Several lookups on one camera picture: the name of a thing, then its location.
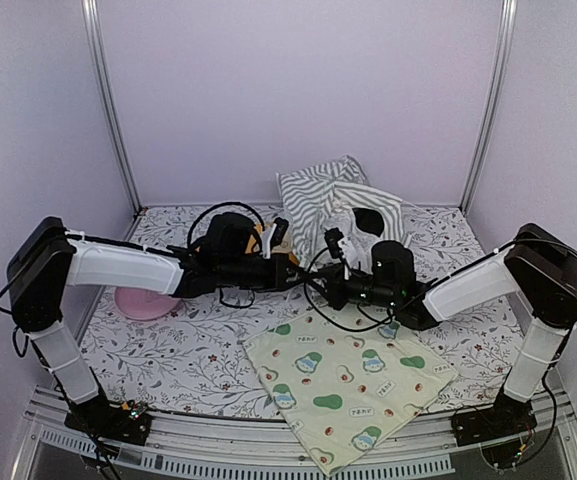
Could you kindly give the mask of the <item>striped fabric pet tent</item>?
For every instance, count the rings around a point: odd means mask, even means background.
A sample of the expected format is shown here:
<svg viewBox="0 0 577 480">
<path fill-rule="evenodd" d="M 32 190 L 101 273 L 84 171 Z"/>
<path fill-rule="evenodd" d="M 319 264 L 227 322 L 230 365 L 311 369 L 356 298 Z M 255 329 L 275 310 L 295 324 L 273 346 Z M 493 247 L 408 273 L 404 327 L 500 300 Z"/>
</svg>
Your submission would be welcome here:
<svg viewBox="0 0 577 480">
<path fill-rule="evenodd" d="M 370 186 L 362 165 L 351 156 L 278 173 L 276 181 L 290 224 L 293 253 L 302 267 L 324 248 L 324 232 L 331 228 L 339 229 L 366 256 L 381 240 L 410 245 L 411 234 L 404 226 L 404 200 Z M 357 214 L 361 209 L 378 214 L 383 221 L 381 232 L 369 233 L 359 226 Z"/>
</svg>

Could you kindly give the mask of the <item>avocado print cushion mat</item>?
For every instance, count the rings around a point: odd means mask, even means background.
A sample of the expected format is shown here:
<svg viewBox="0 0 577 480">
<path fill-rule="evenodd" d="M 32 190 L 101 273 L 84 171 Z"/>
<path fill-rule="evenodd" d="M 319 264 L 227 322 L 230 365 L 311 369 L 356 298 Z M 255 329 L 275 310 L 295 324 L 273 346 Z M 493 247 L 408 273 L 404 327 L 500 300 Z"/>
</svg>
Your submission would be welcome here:
<svg viewBox="0 0 577 480">
<path fill-rule="evenodd" d="M 367 332 L 346 310 L 307 312 L 243 343 L 308 455 L 332 476 L 425 412 L 456 369 L 393 322 Z"/>
</svg>

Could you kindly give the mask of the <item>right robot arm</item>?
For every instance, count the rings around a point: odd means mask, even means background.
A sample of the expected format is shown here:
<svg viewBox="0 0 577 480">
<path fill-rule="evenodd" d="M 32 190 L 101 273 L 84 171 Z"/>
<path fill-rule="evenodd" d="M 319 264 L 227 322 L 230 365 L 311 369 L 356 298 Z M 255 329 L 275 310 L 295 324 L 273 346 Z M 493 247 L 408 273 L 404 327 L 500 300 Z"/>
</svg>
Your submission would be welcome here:
<svg viewBox="0 0 577 480">
<path fill-rule="evenodd" d="M 322 268 L 322 296 L 340 310 L 347 304 L 382 307 L 386 323 L 416 331 L 437 327 L 492 300 L 518 296 L 531 322 L 517 359 L 485 415 L 485 427 L 505 436 L 520 424 L 523 406 L 565 349 L 577 323 L 577 251 L 534 223 L 508 243 L 429 282 L 418 280 L 412 251 L 397 241 L 372 248 L 371 270 L 351 265 L 352 246 L 337 228 L 324 234 L 336 265 Z"/>
</svg>

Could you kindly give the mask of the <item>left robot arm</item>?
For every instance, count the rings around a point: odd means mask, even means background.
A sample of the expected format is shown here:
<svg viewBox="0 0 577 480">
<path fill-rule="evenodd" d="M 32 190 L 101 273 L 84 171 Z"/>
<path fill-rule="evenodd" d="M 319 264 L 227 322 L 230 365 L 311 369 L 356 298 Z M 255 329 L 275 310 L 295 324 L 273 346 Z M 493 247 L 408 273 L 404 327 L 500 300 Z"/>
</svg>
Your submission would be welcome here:
<svg viewBox="0 0 577 480">
<path fill-rule="evenodd" d="M 63 325 L 61 302 L 68 286 L 110 286 L 192 299 L 226 288 L 285 291 L 297 283 L 297 266 L 274 252 L 287 230 L 277 219 L 257 229 L 235 212 L 212 218 L 206 233 L 183 247 L 154 248 L 70 231 L 47 217 L 9 262 L 5 314 L 29 337 L 48 371 L 63 388 L 79 419 L 96 434 L 116 426 L 114 408 L 73 335 Z"/>
</svg>

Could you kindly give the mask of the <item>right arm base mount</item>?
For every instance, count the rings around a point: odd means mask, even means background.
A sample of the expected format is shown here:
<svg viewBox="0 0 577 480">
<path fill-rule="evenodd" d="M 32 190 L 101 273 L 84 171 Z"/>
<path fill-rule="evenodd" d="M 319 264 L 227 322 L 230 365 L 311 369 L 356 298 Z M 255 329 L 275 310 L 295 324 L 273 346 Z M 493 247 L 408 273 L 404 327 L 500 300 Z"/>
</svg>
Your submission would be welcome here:
<svg viewBox="0 0 577 480">
<path fill-rule="evenodd" d="M 534 440 L 536 426 L 531 401 L 519 402 L 503 391 L 492 405 L 459 409 L 451 418 L 457 445 L 479 444 L 484 461 L 496 470 L 519 465 Z"/>
</svg>

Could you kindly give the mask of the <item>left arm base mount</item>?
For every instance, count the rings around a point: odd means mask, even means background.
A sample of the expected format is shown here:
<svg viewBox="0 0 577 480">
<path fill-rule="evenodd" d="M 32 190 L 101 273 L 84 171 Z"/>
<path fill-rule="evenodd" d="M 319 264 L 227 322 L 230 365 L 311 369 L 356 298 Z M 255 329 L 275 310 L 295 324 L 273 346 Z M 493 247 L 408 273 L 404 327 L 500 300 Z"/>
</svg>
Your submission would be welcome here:
<svg viewBox="0 0 577 480">
<path fill-rule="evenodd" d="M 129 401 L 119 405 L 110 402 L 104 391 L 83 403 L 74 403 L 65 396 L 69 412 L 64 425 L 96 439 L 116 440 L 144 446 L 153 418 L 141 403 Z"/>
</svg>

